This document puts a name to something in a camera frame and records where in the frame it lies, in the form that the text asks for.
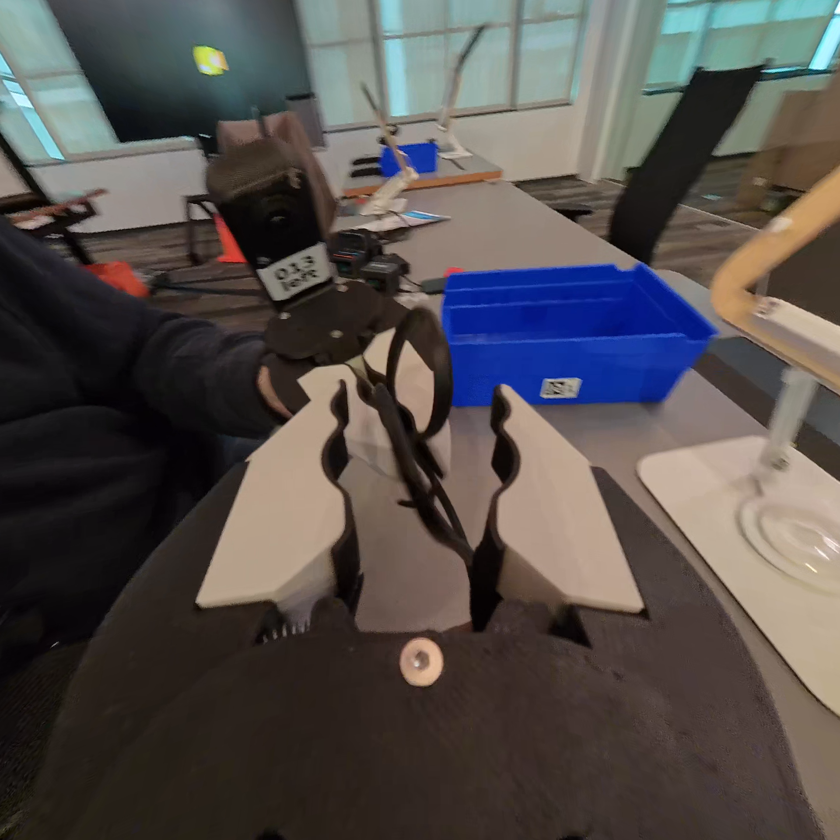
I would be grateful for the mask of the small blue bin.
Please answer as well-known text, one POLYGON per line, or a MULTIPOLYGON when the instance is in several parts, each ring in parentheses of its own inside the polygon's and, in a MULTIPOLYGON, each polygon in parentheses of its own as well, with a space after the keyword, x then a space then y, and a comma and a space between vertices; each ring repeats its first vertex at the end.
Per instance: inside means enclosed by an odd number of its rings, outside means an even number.
POLYGON ((381 149, 379 166, 385 178, 394 177, 401 171, 401 164, 413 169, 418 175, 433 174, 438 171, 438 144, 434 140, 420 143, 399 144, 400 155, 395 155, 391 147, 381 149))

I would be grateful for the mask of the black chair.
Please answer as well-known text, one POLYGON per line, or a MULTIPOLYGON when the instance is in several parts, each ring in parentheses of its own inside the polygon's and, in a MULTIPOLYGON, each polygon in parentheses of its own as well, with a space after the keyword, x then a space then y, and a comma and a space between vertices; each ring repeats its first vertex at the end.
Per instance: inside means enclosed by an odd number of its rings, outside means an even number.
POLYGON ((738 118, 767 62, 729 70, 698 68, 642 163, 618 197, 607 241, 650 265, 678 205, 738 118))

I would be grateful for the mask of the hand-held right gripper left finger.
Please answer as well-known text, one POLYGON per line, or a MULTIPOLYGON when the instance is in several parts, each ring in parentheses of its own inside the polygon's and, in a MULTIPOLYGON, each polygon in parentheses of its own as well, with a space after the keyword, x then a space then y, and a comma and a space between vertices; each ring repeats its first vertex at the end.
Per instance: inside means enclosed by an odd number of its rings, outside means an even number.
POLYGON ((347 384, 315 395, 248 457, 244 477, 196 594, 204 610, 271 603, 310 613, 335 597, 355 610, 361 559, 349 493, 347 384))

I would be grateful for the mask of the small orange object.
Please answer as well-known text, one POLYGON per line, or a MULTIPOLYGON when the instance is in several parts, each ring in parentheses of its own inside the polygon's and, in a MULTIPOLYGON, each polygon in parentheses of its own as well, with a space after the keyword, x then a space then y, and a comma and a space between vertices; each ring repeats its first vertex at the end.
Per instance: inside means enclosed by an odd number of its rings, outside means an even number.
POLYGON ((151 297, 151 289, 148 284, 125 261, 114 260, 93 263, 83 265, 82 268, 88 270, 110 287, 123 291, 134 298, 151 297))

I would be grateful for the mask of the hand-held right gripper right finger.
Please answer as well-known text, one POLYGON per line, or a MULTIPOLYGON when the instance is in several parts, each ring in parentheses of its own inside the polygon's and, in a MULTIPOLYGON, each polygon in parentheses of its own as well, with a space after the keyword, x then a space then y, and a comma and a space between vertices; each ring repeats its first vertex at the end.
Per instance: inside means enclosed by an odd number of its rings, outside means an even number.
POLYGON ((470 565, 470 614, 501 600, 638 615, 644 601, 590 461, 509 385, 490 406, 500 485, 470 565))

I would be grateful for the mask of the cardboard panel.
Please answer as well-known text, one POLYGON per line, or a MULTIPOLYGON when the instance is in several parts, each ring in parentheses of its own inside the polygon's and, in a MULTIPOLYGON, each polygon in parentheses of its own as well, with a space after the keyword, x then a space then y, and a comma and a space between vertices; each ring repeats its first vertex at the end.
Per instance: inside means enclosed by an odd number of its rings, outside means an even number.
POLYGON ((804 194, 839 164, 839 73, 824 88, 788 91, 759 150, 752 156, 734 203, 757 211, 775 188, 804 194))

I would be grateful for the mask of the person's left hand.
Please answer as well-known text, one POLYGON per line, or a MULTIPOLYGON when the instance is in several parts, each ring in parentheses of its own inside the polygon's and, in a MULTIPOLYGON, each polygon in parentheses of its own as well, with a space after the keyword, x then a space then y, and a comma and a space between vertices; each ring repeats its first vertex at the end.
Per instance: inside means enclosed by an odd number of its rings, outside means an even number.
POLYGON ((305 368, 274 353, 266 353, 260 362, 257 389, 279 425, 299 414, 310 403, 309 395, 299 382, 306 372, 305 368))

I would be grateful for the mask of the small wooden table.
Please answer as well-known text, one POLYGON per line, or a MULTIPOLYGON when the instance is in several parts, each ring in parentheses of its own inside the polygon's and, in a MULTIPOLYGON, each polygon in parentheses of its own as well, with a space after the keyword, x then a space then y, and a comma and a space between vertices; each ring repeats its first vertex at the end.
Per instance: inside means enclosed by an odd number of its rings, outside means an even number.
MULTIPOLYGON (((502 179, 503 170, 500 166, 474 154, 468 158, 453 161, 439 158, 436 172, 420 174, 418 180, 410 184, 407 189, 425 190, 441 186, 491 182, 502 179)), ((382 187, 385 181, 386 178, 381 175, 348 176, 343 183, 341 196, 348 198, 371 196, 382 187)))

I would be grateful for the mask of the black tv screen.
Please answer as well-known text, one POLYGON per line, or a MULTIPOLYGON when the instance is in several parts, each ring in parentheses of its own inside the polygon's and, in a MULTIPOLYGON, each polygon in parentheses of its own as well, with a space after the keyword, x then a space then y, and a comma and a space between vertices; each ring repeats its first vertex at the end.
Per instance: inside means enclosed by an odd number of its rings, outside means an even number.
POLYGON ((195 138, 314 92, 293 2, 51 1, 121 142, 195 138))

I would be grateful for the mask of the person's left forearm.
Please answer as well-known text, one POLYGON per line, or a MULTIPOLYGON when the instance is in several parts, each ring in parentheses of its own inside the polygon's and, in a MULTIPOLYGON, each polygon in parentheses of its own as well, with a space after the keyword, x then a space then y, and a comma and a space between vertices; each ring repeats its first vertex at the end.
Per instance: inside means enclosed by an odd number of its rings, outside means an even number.
POLYGON ((2 220, 2 623, 98 621, 291 399, 257 333, 163 311, 2 220))

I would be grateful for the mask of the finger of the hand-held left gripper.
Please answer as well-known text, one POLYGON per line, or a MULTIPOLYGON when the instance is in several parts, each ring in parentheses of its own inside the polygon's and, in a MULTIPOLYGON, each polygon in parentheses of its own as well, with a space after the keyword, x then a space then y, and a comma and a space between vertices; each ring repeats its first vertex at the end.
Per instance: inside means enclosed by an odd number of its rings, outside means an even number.
POLYGON ((402 324, 378 333, 363 352, 364 378, 383 385, 403 412, 412 452, 436 476, 449 472, 452 364, 437 324, 402 324))
POLYGON ((380 475, 401 480, 391 439, 373 404, 373 386, 350 364, 334 364, 310 370, 297 383, 307 397, 332 396, 344 383, 348 421, 343 431, 349 457, 359 459, 380 475))

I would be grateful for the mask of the brown padded seat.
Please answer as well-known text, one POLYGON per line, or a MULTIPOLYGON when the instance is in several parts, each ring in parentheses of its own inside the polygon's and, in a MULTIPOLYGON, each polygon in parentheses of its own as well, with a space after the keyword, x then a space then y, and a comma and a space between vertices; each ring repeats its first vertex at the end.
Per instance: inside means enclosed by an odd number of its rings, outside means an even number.
POLYGON ((337 216, 338 203, 312 149, 304 123, 296 113, 284 111, 260 119, 219 121, 216 140, 220 152, 236 150, 262 140, 285 144, 307 173, 322 229, 327 232, 330 230, 337 216))

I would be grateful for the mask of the white stand base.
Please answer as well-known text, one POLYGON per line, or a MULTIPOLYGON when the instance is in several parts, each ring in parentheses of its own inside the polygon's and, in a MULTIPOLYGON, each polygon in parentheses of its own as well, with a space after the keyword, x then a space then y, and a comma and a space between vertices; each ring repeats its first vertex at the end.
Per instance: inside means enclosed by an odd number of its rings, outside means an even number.
POLYGON ((839 713, 838 480, 795 449, 759 480, 765 438, 643 457, 637 475, 784 662, 839 713))

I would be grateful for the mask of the large blue bin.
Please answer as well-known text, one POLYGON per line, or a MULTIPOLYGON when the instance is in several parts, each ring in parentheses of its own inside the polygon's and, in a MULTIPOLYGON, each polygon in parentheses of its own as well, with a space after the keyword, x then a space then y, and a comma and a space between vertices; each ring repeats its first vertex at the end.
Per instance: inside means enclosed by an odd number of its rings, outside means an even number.
POLYGON ((718 336, 643 264, 456 272, 440 315, 455 406, 660 403, 718 336))

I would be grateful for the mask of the black electronic device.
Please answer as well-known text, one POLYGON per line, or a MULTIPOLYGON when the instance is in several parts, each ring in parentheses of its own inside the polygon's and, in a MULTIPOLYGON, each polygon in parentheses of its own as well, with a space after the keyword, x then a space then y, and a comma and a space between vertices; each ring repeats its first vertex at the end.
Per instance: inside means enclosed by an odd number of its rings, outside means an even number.
POLYGON ((366 228, 330 234, 325 245, 337 280, 358 280, 392 298, 401 291, 410 266, 396 254, 386 254, 381 238, 366 228))

